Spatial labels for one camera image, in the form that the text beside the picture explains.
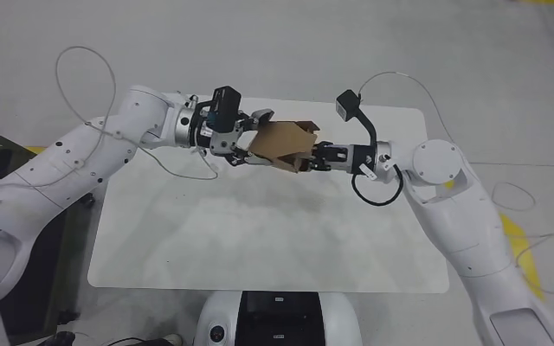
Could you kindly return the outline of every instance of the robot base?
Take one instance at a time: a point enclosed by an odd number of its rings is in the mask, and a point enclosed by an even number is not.
[[[362,346],[356,312],[343,293],[214,292],[195,346]]]

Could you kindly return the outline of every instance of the white cable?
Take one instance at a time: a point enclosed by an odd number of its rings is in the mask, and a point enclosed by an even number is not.
[[[513,237],[513,238],[541,238],[541,240],[537,241],[535,244],[532,244],[531,246],[527,247],[526,249],[524,249],[521,253],[518,254],[518,256],[516,256],[516,267],[519,268],[519,271],[521,272],[521,276],[523,276],[523,278],[525,279],[525,281],[527,281],[527,284],[529,286],[531,286],[532,288],[536,289],[536,290],[539,290],[543,293],[546,293],[546,294],[554,294],[554,291],[550,291],[550,290],[545,290],[544,288],[538,286],[538,285],[535,285],[533,284],[529,278],[527,278],[527,275],[525,275],[523,269],[521,268],[521,266],[519,265],[519,260],[521,259],[521,256],[523,256],[524,253],[526,253],[527,251],[530,251],[532,248],[534,247],[538,247],[539,245],[541,245],[542,243],[544,243],[545,241],[547,241],[548,239],[552,238],[552,236],[554,236],[554,233],[548,233],[548,234],[541,234],[541,235],[525,235],[525,236],[514,236],[514,235],[508,235],[509,237]]]
[[[496,190],[497,190],[497,187],[499,186],[499,184],[501,183],[504,183],[506,185],[510,185],[512,186],[513,188],[515,189],[519,189],[520,191],[522,191],[523,193],[525,193],[526,195],[528,195],[530,198],[531,198],[531,206],[528,207],[528,208],[512,208],[512,207],[508,207],[500,202],[497,202],[494,197],[496,196]],[[496,182],[494,184],[494,187],[493,187],[493,192],[491,193],[491,201],[493,201],[494,204],[496,204],[497,206],[499,207],[502,207],[504,209],[508,209],[508,210],[511,210],[511,211],[529,211],[533,208],[535,208],[535,206],[537,205],[537,200],[535,199],[535,196],[533,196],[531,194],[531,192],[527,191],[526,189],[514,184],[514,183],[509,183],[509,182]]]
[[[402,77],[410,78],[410,79],[413,80],[415,83],[419,84],[419,86],[422,87],[423,90],[425,90],[425,93],[427,93],[427,95],[428,95],[429,98],[431,99],[431,102],[433,102],[433,106],[435,107],[436,114],[439,116],[439,120],[441,121],[442,128],[443,128],[444,131],[447,133],[448,138],[450,138],[450,140],[452,141],[452,143],[455,144],[455,141],[452,139],[452,136],[450,136],[450,132],[448,132],[447,127],[444,125],[444,121],[442,120],[441,112],[439,112],[439,107],[436,105],[435,99],[434,99],[433,96],[431,95],[431,92],[423,85],[423,83],[421,83],[421,82],[420,82],[419,80],[417,80],[416,78],[410,76],[409,74],[403,74],[402,72],[397,72],[397,71],[385,71],[385,72],[381,72],[381,73],[378,73],[378,74],[374,74],[374,75],[371,76],[368,80],[366,80],[366,81],[364,82],[364,84],[362,84],[362,86],[361,86],[360,89],[358,90],[358,97],[361,99],[361,97],[362,97],[362,90],[364,90],[364,87],[365,87],[369,82],[371,82],[373,79],[377,78],[378,76],[384,75],[384,74],[396,74],[396,75],[399,75],[399,76],[402,76]]]
[[[112,85],[113,85],[113,94],[112,94],[112,99],[110,100],[110,106],[108,107],[107,109],[107,112],[106,112],[106,115],[104,116],[104,121],[102,122],[102,127],[99,128],[99,127],[96,127],[94,125],[92,125],[90,122],[86,121],[80,114],[79,112],[77,112],[77,110],[75,110],[75,108],[73,107],[73,105],[71,104],[71,102],[69,102],[69,99],[68,97],[66,96],[66,94],[64,93],[63,91],[63,88],[61,87],[61,83],[60,83],[60,75],[59,75],[59,66],[60,66],[60,59],[62,58],[62,56],[71,51],[71,50],[75,50],[75,49],[83,49],[83,50],[86,50],[87,52],[90,52],[90,53],[93,53],[95,54],[96,56],[98,56],[103,62],[104,64],[106,65],[109,73],[110,73],[110,78],[112,80]],[[112,107],[113,107],[113,103],[115,101],[115,95],[116,95],[116,91],[117,91],[117,82],[115,80],[115,73],[113,72],[112,70],[112,66],[110,65],[110,63],[107,61],[107,59],[102,55],[100,54],[99,52],[97,52],[96,50],[94,50],[93,48],[89,48],[89,47],[86,47],[86,46],[70,46],[70,47],[67,47],[65,48],[64,50],[62,50],[60,52],[60,54],[58,55],[57,59],[55,60],[55,82],[56,82],[56,85],[58,87],[58,91],[60,92],[60,95],[61,97],[63,98],[63,101],[65,102],[66,106],[68,106],[68,108],[71,110],[71,112],[74,114],[75,117],[77,117],[80,121],[82,121],[83,123],[85,123],[86,125],[92,127],[93,129],[95,129],[96,131],[98,131],[100,133],[100,135],[98,136],[98,141],[96,141],[96,144],[94,145],[93,149],[90,151],[90,153],[87,155],[87,157],[83,160],[83,166],[82,167],[85,167],[87,165],[87,161],[88,159],[96,152],[96,150],[98,149],[99,145],[100,145],[100,142],[102,141],[102,138],[105,136],[105,135],[108,135],[110,137],[113,137],[112,133],[108,132],[108,131],[105,131],[106,129],[106,124],[107,124],[107,121],[108,121],[108,118],[110,116],[110,112],[112,111]],[[162,162],[153,154],[151,154],[150,152],[146,151],[143,147],[141,147],[139,144],[133,142],[132,140],[128,139],[128,138],[122,138],[124,140],[126,140],[127,142],[130,142],[132,143],[133,145],[135,145],[136,147],[138,147],[139,149],[141,149],[143,152],[145,152],[148,156],[152,157],[156,163],[163,169],[165,170],[167,173],[173,175],[173,176],[177,176],[177,177],[181,177],[181,178],[185,178],[185,179],[195,179],[195,180],[213,180],[213,179],[217,179],[218,178],[218,174],[217,172],[211,167],[211,165],[206,161],[205,157],[202,155],[202,153],[199,151],[199,154],[200,154],[200,157],[202,158],[202,160],[204,161],[204,163],[206,163],[206,165],[208,166],[208,168],[214,173],[214,176],[210,176],[210,177],[201,177],[201,176],[182,176],[182,175],[179,175],[177,173],[174,173],[174,172],[171,172],[170,170],[168,170],[163,164]],[[71,173],[75,172],[76,170],[78,170],[78,168],[73,168],[72,170],[70,170],[67,174],[63,175],[62,177],[54,180],[53,182],[50,182],[50,183],[41,183],[41,184],[37,184],[37,185],[28,185],[28,184],[22,184],[22,183],[4,183],[4,184],[0,184],[0,187],[5,187],[5,186],[15,186],[15,187],[21,187],[21,188],[31,188],[31,189],[35,189],[35,188],[43,188],[43,187],[46,187],[46,186],[49,186],[49,185],[52,185],[52,184],[55,184],[55,183],[58,183],[60,180],[64,179],[65,177],[69,176]]]

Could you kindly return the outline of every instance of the black cable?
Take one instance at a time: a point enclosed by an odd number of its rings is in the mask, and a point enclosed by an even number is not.
[[[356,192],[356,195],[358,195],[358,197],[360,197],[362,199],[362,201],[374,206],[374,207],[384,207],[386,205],[389,205],[391,204],[392,202],[394,202],[398,196],[400,195],[400,193],[402,192],[402,189],[404,187],[404,179],[402,177],[402,172],[400,171],[400,169],[398,168],[397,165],[394,165],[392,166],[394,169],[395,169],[395,172],[396,172],[396,176],[398,176],[398,189],[396,190],[395,194],[388,200],[388,201],[385,201],[385,202],[374,202],[374,201],[370,201],[368,200],[367,198],[365,198],[361,193],[360,191],[358,190],[358,187],[356,186],[356,178],[360,175],[360,174],[353,174],[352,175],[352,180],[351,180],[351,185],[352,185],[352,189],[354,190],[354,192]]]
[[[202,115],[200,115],[200,112],[202,111],[203,108],[207,106],[211,106],[212,103],[213,103],[212,100],[198,102],[196,104],[196,107],[194,108],[194,112],[192,113],[192,117],[190,117],[190,124],[189,124],[189,142],[191,147],[196,146],[197,127],[200,126],[202,128],[203,117]]]
[[[144,342],[143,339],[139,339],[139,338],[137,338],[137,337],[126,337],[125,339],[121,339],[121,340],[118,340],[118,341],[114,341],[113,343],[109,343],[109,344],[106,345],[106,346],[113,346],[113,345],[115,345],[116,343],[122,343],[122,342],[124,342],[124,341],[129,341],[129,340],[134,340],[134,341],[138,341],[138,342],[141,342],[141,343]]]

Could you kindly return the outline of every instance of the table surface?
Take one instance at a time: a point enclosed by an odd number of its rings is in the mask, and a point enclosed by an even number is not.
[[[72,44],[96,48],[110,61],[118,81],[115,105],[136,83],[183,93],[229,84],[252,97],[332,102],[393,69],[433,94],[456,143],[481,163],[473,168],[489,193],[506,181],[537,199],[527,212],[501,210],[528,233],[547,233],[554,223],[554,169],[535,164],[554,163],[553,18],[554,6],[493,0],[6,0],[0,2],[0,134],[48,146],[79,124],[55,88],[53,71],[56,56]],[[99,60],[72,53],[61,74],[84,117],[103,115],[111,84]],[[377,78],[364,89],[364,103],[420,109],[429,137],[448,139],[427,95],[410,80]],[[100,208],[103,193],[94,193],[94,209]],[[97,222],[95,216],[87,256]],[[550,290],[551,247],[532,250]],[[78,336],[79,345],[172,332],[192,343],[208,292],[97,289],[87,284],[88,263],[83,269],[81,319],[65,327],[96,342]],[[364,344],[479,345],[471,303],[453,268],[448,271],[445,294],[348,295]]]
[[[241,108],[272,108],[274,120],[312,119],[322,129],[318,141],[368,141],[365,129],[356,120],[344,123],[334,104],[243,99]],[[364,106],[363,111],[379,129],[378,137],[394,140],[398,148],[412,148],[427,137],[423,116],[415,109]],[[248,145],[248,138],[241,143]],[[209,174],[198,155],[175,148],[154,153],[180,174]],[[215,181],[170,176],[143,153],[110,179],[88,273],[91,285],[321,292],[448,289],[446,262],[403,196],[376,208],[354,195],[344,172],[294,174],[271,167],[233,168],[216,157],[210,161],[220,172]],[[396,186],[360,183],[374,200],[389,198]]]

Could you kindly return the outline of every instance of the black panel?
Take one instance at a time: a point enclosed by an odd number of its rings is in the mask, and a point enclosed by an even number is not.
[[[371,162],[367,163],[367,157],[371,157]],[[360,169],[360,164],[365,164],[370,170],[375,171],[376,147],[371,145],[354,145],[354,154],[352,156],[351,174],[364,174]]]
[[[232,132],[239,118],[241,94],[230,86],[218,87],[211,102],[208,127],[219,133]]]
[[[27,163],[35,154],[0,137],[0,178]],[[55,332],[58,272],[66,222],[73,207],[57,215],[40,233],[29,263],[14,289],[0,300],[0,314],[11,344],[26,343]]]
[[[243,292],[237,346],[325,346],[319,294]]]

